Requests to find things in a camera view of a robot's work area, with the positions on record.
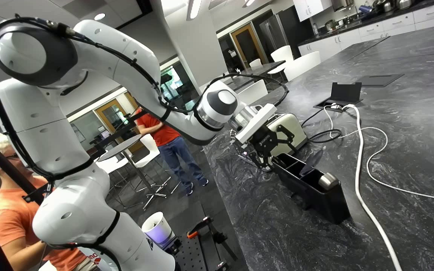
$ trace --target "gray marble countertop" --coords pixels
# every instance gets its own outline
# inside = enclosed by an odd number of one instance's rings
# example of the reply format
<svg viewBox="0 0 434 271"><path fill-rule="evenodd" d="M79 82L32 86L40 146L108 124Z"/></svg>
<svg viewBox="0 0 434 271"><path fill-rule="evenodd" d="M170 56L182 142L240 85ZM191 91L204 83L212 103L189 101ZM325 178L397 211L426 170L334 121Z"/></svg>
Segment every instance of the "gray marble countertop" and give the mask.
<svg viewBox="0 0 434 271"><path fill-rule="evenodd" d="M287 85L290 94L278 107L305 119L313 104L329 95L332 82L353 83L362 76L402 74L385 88L362 88L358 104L362 127L388 134L388 148L370 164L381 181L434 195L434 29L356 44ZM266 101L275 101L278 91ZM343 134L355 119L331 113ZM328 128L325 115L305 134ZM204 148L212 176L237 235L248 270L393 270L382 240L353 195L356 136L326 143L317 169L334 175L343 188L350 219L332 225L298 199L274 173L258 172L228 146L228 133ZM384 139L364 131L364 157ZM320 146L307 146L304 158ZM403 270L434 270L434 201L402 195L373 184L361 170L361 196L385 229Z"/></svg>

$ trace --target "orange shirt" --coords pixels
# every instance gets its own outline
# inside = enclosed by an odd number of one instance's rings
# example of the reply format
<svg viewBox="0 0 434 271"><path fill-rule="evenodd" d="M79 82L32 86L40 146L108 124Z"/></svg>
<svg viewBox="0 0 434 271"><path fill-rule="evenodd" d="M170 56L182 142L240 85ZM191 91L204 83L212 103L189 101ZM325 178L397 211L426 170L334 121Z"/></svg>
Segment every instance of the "orange shirt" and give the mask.
<svg viewBox="0 0 434 271"><path fill-rule="evenodd" d="M35 179L35 187L41 187L44 181ZM5 246L17 238L25 238L25 244L37 243L31 223L37 211L34 202L23 202L25 193L20 188L0 190L0 246ZM48 261L58 271L72 271L85 259L78 249L51 252Z"/></svg>
<svg viewBox="0 0 434 271"><path fill-rule="evenodd" d="M141 118L138 118L136 125L142 125L142 127L155 127L159 124L159 119L153 118L151 115L145 113ZM158 148L173 142L176 137L179 137L180 134L173 130L171 127L162 124L162 127L159 130L156 130L155 133L151 133L151 137L156 143Z"/></svg>

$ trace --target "robotic arm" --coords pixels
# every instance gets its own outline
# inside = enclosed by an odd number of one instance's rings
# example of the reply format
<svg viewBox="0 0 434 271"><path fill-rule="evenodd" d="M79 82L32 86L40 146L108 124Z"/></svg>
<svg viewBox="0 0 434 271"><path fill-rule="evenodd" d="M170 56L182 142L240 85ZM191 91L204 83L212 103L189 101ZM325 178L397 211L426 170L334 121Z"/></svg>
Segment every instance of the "robotic arm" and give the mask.
<svg viewBox="0 0 434 271"><path fill-rule="evenodd" d="M94 166L58 107L60 91L76 88L90 71L126 88L141 107L197 143L207 143L231 121L245 143L275 113L237 103L222 83L209 88L195 109L177 113L158 94L156 57L132 38L96 21L73 29L37 18L0 23L0 127L34 172L58 187L41 202L32 229L48 244L103 249L120 270L174 270L127 214L105 204L108 175Z"/></svg>

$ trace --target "person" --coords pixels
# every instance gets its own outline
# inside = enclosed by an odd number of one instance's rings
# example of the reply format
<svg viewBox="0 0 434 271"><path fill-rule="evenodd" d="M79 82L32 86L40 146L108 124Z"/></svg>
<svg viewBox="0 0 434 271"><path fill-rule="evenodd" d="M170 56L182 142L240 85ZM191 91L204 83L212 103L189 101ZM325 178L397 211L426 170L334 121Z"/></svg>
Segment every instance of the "person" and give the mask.
<svg viewBox="0 0 434 271"><path fill-rule="evenodd" d="M158 151L165 161L167 167L173 172L176 179L183 185L186 196L192 195L195 181L200 185L207 185L207 178L201 173L201 169L194 163L189 155L185 142L180 134L171 127L159 122L155 116L144 113L138 119L135 119L135 125L139 134L150 134L158 146ZM186 164L194 179L188 178L185 170L182 169L177 157Z"/></svg>
<svg viewBox="0 0 434 271"><path fill-rule="evenodd" d="M34 188L46 184L41 176L32 175L19 160L8 139L0 134L0 152L19 170ZM44 259L58 271L97 270L90 258L78 249L55 250L38 241L31 229L37 204L23 202L25 193L0 167L0 247L11 270L35 270Z"/></svg>

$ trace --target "white container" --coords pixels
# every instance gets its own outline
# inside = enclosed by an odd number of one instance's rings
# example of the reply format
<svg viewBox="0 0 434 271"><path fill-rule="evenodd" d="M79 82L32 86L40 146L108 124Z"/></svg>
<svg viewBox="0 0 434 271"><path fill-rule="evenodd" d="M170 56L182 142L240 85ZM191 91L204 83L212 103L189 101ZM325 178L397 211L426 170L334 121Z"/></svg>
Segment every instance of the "white container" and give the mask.
<svg viewBox="0 0 434 271"><path fill-rule="evenodd" d="M174 238L174 234L167 220L162 217L162 213L155 213L145 219L141 225L141 231L161 249L167 247Z"/></svg>

